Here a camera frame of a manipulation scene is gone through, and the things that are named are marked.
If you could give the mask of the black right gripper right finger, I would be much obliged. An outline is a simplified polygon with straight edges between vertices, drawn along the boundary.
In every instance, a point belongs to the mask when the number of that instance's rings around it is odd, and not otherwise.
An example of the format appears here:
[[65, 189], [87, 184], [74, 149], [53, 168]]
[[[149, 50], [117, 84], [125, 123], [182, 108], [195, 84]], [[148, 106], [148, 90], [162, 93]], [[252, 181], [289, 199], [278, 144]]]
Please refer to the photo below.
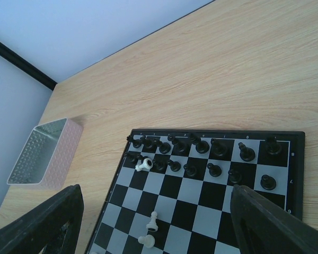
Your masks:
[[240, 253], [318, 253], [318, 230], [247, 186], [234, 185], [230, 210]]

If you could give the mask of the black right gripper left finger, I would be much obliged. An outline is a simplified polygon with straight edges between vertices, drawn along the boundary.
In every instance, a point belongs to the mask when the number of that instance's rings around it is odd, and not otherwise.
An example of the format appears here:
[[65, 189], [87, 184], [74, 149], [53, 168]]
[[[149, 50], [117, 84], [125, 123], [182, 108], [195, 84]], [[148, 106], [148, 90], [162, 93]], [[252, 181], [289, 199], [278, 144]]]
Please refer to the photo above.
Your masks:
[[75, 253], [84, 202], [70, 185], [0, 229], [0, 253]]

